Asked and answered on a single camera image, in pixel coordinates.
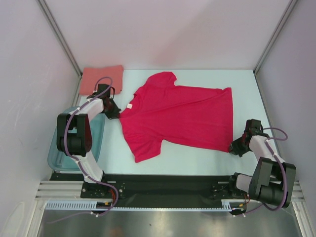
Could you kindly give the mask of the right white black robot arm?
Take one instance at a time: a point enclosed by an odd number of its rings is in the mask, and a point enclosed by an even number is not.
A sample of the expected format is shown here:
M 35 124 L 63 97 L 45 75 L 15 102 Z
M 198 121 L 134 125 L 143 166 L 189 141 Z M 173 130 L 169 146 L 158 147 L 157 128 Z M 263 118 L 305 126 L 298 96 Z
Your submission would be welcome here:
M 284 134 L 283 138 L 278 138 L 269 136 L 265 130 L 259 120 L 249 119 L 242 136 L 230 144 L 229 153 L 242 157 L 252 152 L 257 158 L 257 165 L 251 176 L 241 173 L 232 175 L 228 193 L 233 198 L 247 194 L 251 200 L 261 202 L 271 211 L 277 211 L 287 208 L 291 203 L 296 166 L 287 163 L 272 148 L 274 140 L 288 139 L 286 132 L 275 128 Z

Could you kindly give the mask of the red t shirt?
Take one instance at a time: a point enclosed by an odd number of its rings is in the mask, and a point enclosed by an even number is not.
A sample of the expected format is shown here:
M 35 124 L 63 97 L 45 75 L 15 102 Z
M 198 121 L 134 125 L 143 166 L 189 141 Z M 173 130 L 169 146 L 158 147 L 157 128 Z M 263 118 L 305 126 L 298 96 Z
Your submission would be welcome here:
M 175 85 L 176 80 L 172 72 L 150 76 L 120 115 L 123 136 L 136 163 L 160 155 L 164 140 L 229 151 L 232 89 Z

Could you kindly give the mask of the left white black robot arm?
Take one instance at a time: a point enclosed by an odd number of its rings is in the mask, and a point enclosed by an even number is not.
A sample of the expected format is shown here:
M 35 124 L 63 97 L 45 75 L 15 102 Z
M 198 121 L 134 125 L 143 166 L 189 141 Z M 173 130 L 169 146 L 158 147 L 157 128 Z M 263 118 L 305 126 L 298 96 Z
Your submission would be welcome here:
M 86 101 L 69 113 L 57 117 L 57 149 L 70 157 L 83 174 L 81 197 L 95 195 L 102 198 L 108 193 L 112 199 L 119 197 L 117 189 L 105 181 L 105 173 L 92 153 L 90 122 L 100 114 L 109 119 L 118 119 L 120 109 L 114 102 L 115 89 L 110 84 L 96 84 Z

